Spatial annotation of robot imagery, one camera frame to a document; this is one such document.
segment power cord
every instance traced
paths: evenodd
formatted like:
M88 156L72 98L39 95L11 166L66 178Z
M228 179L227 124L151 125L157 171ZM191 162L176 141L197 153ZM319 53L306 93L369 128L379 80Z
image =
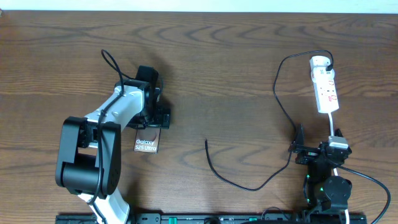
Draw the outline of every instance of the power cord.
M338 176L338 172L337 172L337 168L333 168L333 174L337 177ZM344 214L346 216L346 224L349 224L349 212L348 212L348 208L346 210L344 210Z
M130 76L126 75L125 73L123 73L122 71L120 71L120 69L118 70L119 67L115 67L114 65L112 65L112 63L106 58L104 57L105 62L111 67L113 68L113 70L117 71L118 73L120 72L120 74L130 80L135 80L135 78L131 78ZM164 88L164 82L163 82L163 78L162 76L159 74L159 79L160 79L160 91L159 91L159 95L161 95L163 93L163 88Z
M263 219L266 218L265 215L266 215L266 214L268 213L268 211L269 211L270 209L272 209L272 208L278 209L279 212L280 212L281 214L283 214L283 216L284 216L287 220L290 220L290 219L286 216L286 214L284 213L284 211L282 211L280 208L275 207L275 206L272 206L272 207L269 207L269 208L265 209L264 212L261 214L261 220L263 220Z
M109 58L112 60L114 66L109 62L109 60L106 58L105 54L107 54L109 56ZM120 84L121 84L121 91L119 92L119 95L113 99L108 105L105 106L104 109L101 110L101 113L99 114L99 118L98 118L98 124L97 124L97 133L98 133L98 168L99 168L99 175L98 175L98 181L97 181L97 186L95 188L95 192L94 192L94 196L91 198L90 201L87 202L88 205L93 205L95 200L98 197L98 194L100 193L101 190L101 186L102 186L102 178L103 178L103 152L102 152L102 120L104 119L104 117L106 116L106 112L110 109L110 107L118 100L120 99L120 97L123 96L124 94L124 82L123 82L123 73L120 71L119 65L118 63L116 63L115 59L112 57L112 55L102 49L101 50L101 55L102 57L105 59L106 63L108 63L108 65L110 65L113 69L115 69L118 73L119 73L119 78L120 78Z
M330 136L334 136L334 129L333 129L333 117L331 116L331 112L328 113L329 116L329 127L330 127ZM338 176L337 168L333 169L333 173L335 176Z
M282 111L283 111L284 114L286 115L287 119L290 121L290 123L291 123L291 125L292 125L292 127L293 127L293 130L294 130L294 133L296 132L296 126L294 125L294 122L293 122L292 118L287 114L286 110L285 110L284 107L282 106L282 103L280 103L280 101L279 101L279 99L278 99L278 96L276 95L276 92L275 92L276 81L277 81L278 76L279 76L280 68L282 67L282 64L285 62L285 60L288 59L288 58L292 58L292 57L296 57L296 56L301 56L301 55L306 55L306 54L312 54L312 53L319 53L319 52L326 52L326 53L330 54L330 57L331 57L331 64L326 68L327 71L330 71L330 70L333 68L333 55L332 55L328 50L312 50L312 51L309 51L309 52L303 52L303 53L293 54L293 55L287 56L285 59L283 59L283 60L281 61L280 65L279 65L279 68L278 68L278 71L277 71L276 76L275 76L275 81L274 81L274 85L273 85L273 87L272 87L272 91L274 92L274 97L275 97L276 101L278 102L280 108L282 109ZM235 187L237 187L237 188L239 188L239 189L248 190L248 191L258 191L258 190L262 189L272 178L274 178L277 174L279 174L279 173L282 172L284 169L286 169L286 167L289 165L290 158L292 157L292 153L293 153L293 151L291 151L291 152L289 153L289 158L287 159L286 165L283 166L282 168L280 168L280 169L279 169L277 172L275 172L274 174L272 174L260 187L255 188L255 189L250 189L250 188L243 187L243 186L240 186L240 185L238 185L238 184L235 184L234 182L225 179L224 177L222 177L221 175L219 175L219 173L217 173L217 171L216 171L215 168L213 167L213 164L211 163L211 159L210 159L210 155L209 155L209 150L208 150L208 145L207 145L207 139L205 140L205 150L206 150L207 162L209 163L209 166L210 166L211 171L213 171L214 175L215 175L217 178L219 178L220 180L226 182L227 184L231 184L232 186L235 186Z
M310 178L309 175L306 175L304 178L304 183L303 183L303 192L304 192L304 198L307 200L308 203L310 203L310 199L307 197L307 182L308 178Z
M336 167L338 167L338 168L340 168L340 169L342 169L342 170L345 170L345 171L351 172L351 173L353 173L353 174L356 174L356 175L358 175L358 176L364 177L364 178L366 178L366 179L368 179L368 180L371 180L371 181L377 183L378 185L380 185L380 187L382 187L382 188L386 191L386 194L387 194L387 202L386 202L386 205L384 206L384 208L383 208L383 210L381 211L381 213L376 217L375 220L373 220L373 222L372 222L371 224L377 223L377 222L383 217L383 215L384 215L385 212L387 211L388 207L390 206L390 203L391 203L391 194L390 194L389 189L388 189L382 182L376 180L376 179L373 178L373 177L370 177L370 176L365 175L365 174L362 174L362 173L360 173L360 172L358 172L358 171L355 171L355 170L352 170L352 169L343 167L343 166L341 166L340 164L337 164L337 163L333 162L333 161L332 161L331 159L329 159L329 157L326 155L325 150L322 150L322 155L323 155L323 157L326 159L326 161L327 161L329 164L331 164L331 165L333 165L333 166L336 166Z

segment power outlet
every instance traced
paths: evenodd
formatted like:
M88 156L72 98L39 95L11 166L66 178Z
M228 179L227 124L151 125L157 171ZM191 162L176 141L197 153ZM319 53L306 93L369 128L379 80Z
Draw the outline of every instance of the power outlet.
M333 69L326 71L329 64L330 60L324 56L314 56L310 60L311 79L319 113L331 113L339 108L333 79L335 71Z

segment white power strip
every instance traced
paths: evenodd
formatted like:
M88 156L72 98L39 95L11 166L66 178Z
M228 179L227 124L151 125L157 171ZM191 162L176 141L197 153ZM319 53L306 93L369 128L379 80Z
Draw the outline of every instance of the white power strip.
M330 60L324 56L314 56L310 60L311 79L317 99L319 113L331 113L338 109L338 100L335 86L335 71L327 71Z

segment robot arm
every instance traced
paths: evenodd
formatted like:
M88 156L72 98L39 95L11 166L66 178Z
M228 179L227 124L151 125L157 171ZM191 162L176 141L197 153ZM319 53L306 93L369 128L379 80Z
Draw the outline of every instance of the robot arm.
M160 90L155 88L158 73L140 66L134 80L115 84L114 93L97 110L84 118L69 117L62 127L55 180L71 194L89 202L96 191L99 170L97 156L84 154L79 148L98 147L98 120L101 110L124 93L106 111L101 126L103 180L98 198L90 208L98 223L126 223L129 205L117 185L121 173L121 131L126 127L164 128L170 125L170 110L157 104Z

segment black wire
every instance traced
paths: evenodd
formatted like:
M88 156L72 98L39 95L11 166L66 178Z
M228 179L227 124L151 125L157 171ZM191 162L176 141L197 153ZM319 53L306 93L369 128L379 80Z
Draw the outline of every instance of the black wire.
M217 173L217 171L216 171L216 170L214 169L214 167L213 167L213 164L211 163L211 159L210 159L210 155L209 155L209 150L208 150L208 146L207 146L207 139L206 139L206 141L205 141L205 149L206 149L207 162L209 163L210 169L211 169L211 171L213 171L214 175L216 175L216 177L218 177L220 180L222 180L222 181L224 181L224 182L226 182L226 183L228 183L228 184L231 184L232 186L235 186L235 187L237 187L237 188L239 188L239 189L247 190L247 191L258 191L258 190L262 189L263 186L265 186L273 177L275 177L277 174L279 174L280 172L282 172L282 171L288 166L288 164L289 164L289 162L290 162L290 158L292 157L292 152L290 152L289 158L287 159L287 163L286 163L285 166L283 166L283 167L280 168L277 172L275 172L274 174L272 174L260 187L255 188L255 189L250 189L250 188L243 187L243 186L240 186L240 185L238 185L238 184L235 184L234 182L225 179L224 177L222 177L221 175L219 175L219 174Z
M104 51L106 52L107 55L109 55L109 56L111 57L111 60L114 61L113 57L112 57L106 50L104 50ZM119 69L118 66L116 66L116 67L113 66L112 63L104 56L104 54L102 53L102 50L101 50L101 55L102 55L102 57L105 59L105 62L108 63L108 65L109 65L111 68L113 68L113 70L117 71L117 72L120 73L122 76L124 76L124 77L126 77L126 78L128 78L128 79L131 79L131 80L134 79L134 78L131 78L130 76L124 74L122 71L120 71L120 69Z
M102 176L103 176L103 152L102 152L102 120L104 119L104 117L106 116L106 112L109 110L109 108L118 100L120 99L120 97L123 96L124 94L124 85L123 85L123 77L122 77L122 72L120 71L119 65L118 63L116 63L115 59L112 57L112 55L102 49L101 50L101 55L102 57L106 60L106 62L110 65L108 59L106 58L105 54L106 53L109 58L112 60L112 62L114 63L115 67L113 67L111 65L112 68L114 68L118 73L119 73L119 78L120 78L120 86L121 86L121 91L119 92L119 95L117 97L115 97L115 99L113 99L108 105L105 106L104 109L101 110L101 113L99 115L98 118L98 124L97 124L97 130L98 130L98 168L99 168L99 175L98 175L98 181L97 181L97 186L94 192L94 196L93 198L87 202L88 205L92 205L94 204L95 200L98 197L98 194L101 191L101 186L102 186Z
M101 213L101 211L98 209L98 207L97 207L95 204L93 204L93 208L94 208L95 212L98 214L98 216L102 219L102 223L105 223L105 224L106 224L106 218L105 218L105 216Z
M120 69L118 69L119 67L115 67L115 66L113 66L112 65L112 63L102 54L102 57L105 59L105 61L106 61L106 63L108 63L108 65L111 67L111 68L113 68L115 71L117 71L118 73L120 73L122 76L124 76L124 77L126 77L126 78L128 78L128 79L131 79L131 80L135 80L135 78L131 78L130 76L128 76L128 75L126 75L125 73L123 73L122 71L120 71ZM160 78L160 84L162 85L161 86L161 88L160 88L160 91L159 91L159 95L161 95L162 94L162 92L163 92L163 88L164 88L164 82L163 82L163 78L162 78L162 76L159 74L159 78Z
M284 211L282 211L280 208L275 207L275 206L272 206L272 207L269 207L269 208L265 209L264 212L261 214L261 220L263 220L263 219L266 218L265 215L266 215L266 214L268 213L268 211L269 211L270 209L272 209L272 208L278 209L279 212L280 212L281 214L283 214L283 216L284 216L287 220L290 220L290 219L285 215Z
M342 169L342 170L345 170L345 171L351 172L351 173L353 173L353 174L356 174L356 175L358 175L358 176L360 176L360 177L364 177L364 178L366 178L366 179L368 179L368 180L371 180L371 181L377 183L378 185L380 185L380 187L382 187L382 188L386 191L386 193L387 193L387 202L386 202L386 205L384 206L384 208L383 208L383 210L381 211L381 213L376 217L375 220L373 220L373 222L372 222L371 224L377 223L377 222L383 217L383 215L384 215L385 212L387 211L388 207L390 206L390 203L391 203L391 194L390 194L389 189L388 189L382 182L376 180L376 179L373 178L373 177L370 177L370 176L365 175L365 174L362 174L362 173L360 173L360 172L358 172L358 171L355 171L355 170L352 170L352 169L343 167L343 166L341 166L340 164L337 164L337 163L333 162L333 161L332 161L331 159L329 159L329 157L326 155L325 150L322 150L322 154L323 154L323 157L325 157L326 161L328 161L329 164L331 164L331 165L333 165L333 166L336 166L336 167L338 167L338 168L340 168L340 169Z
M278 79L280 68L282 67L282 64L285 62L286 59L292 58L292 57L296 57L296 56L306 55L306 54L319 53L319 52L326 52L326 53L330 54L330 57L331 57L331 64L328 66L328 68L330 67L329 70L331 70L331 69L333 68L333 55L330 53L330 51L328 51L328 50L311 50L311 51L309 51L309 52L303 52L303 53L293 54L293 55L287 56L286 58L284 58L284 59L281 61L280 65L279 65L279 68L278 68L278 72L276 73L276 77L275 77L275 81L274 81L274 86L273 86L273 88L272 88L272 90L273 90L273 92L274 92L274 97L275 97L276 101L278 102L280 108L282 109L282 111L283 111L284 114L286 115L287 119L289 119L290 123L292 124L292 126L293 126L293 128L294 128L294 132L296 132L296 126L294 125L294 122L293 122L292 118L290 118L290 116L287 114L286 110L285 110L284 107L282 106L282 103L280 103L280 101L279 101L279 99L278 99L278 96L276 95L276 92L275 92L276 80Z
M306 175L305 178L304 178L304 184L303 184L304 198L306 200L308 199L308 197L307 197L307 180L308 180L308 176Z

